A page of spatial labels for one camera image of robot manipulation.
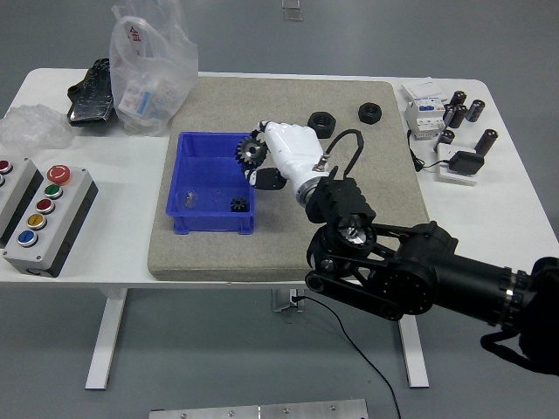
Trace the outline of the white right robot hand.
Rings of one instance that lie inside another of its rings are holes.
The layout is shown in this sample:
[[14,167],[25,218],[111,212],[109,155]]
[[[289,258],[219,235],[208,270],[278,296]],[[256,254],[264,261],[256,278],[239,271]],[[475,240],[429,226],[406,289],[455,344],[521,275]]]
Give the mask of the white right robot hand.
[[255,189],[282,189],[287,182],[299,201],[328,175],[328,155],[310,127],[262,121],[236,148],[236,159]]

